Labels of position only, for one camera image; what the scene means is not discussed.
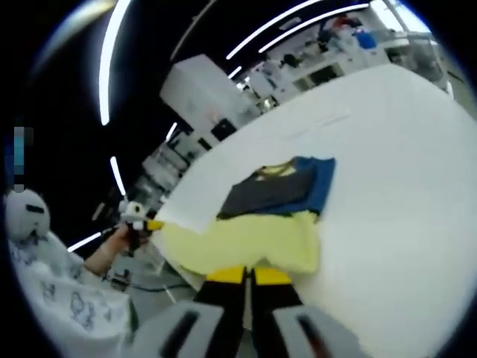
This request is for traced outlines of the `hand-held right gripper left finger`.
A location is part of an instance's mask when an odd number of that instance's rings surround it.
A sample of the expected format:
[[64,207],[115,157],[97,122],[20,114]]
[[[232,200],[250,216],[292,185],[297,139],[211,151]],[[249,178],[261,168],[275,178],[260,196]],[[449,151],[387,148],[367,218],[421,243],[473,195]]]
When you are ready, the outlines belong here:
[[191,301],[148,320],[131,345],[132,357],[235,357],[243,334],[247,269],[206,276]]

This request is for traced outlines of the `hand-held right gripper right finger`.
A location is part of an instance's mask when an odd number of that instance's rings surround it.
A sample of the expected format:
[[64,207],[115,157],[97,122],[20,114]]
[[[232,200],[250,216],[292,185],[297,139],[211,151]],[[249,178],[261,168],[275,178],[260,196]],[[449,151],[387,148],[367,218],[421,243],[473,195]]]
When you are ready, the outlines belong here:
[[275,268],[250,273],[253,343],[259,357],[360,357],[356,335],[302,302],[291,278]]

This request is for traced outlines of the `person's left hand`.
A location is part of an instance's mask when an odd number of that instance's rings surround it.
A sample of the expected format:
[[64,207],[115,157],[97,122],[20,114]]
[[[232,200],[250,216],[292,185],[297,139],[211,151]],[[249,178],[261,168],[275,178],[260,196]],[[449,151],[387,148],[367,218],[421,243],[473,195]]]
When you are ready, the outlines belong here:
[[129,247],[129,229],[127,225],[119,226],[107,240],[110,251],[119,254]]

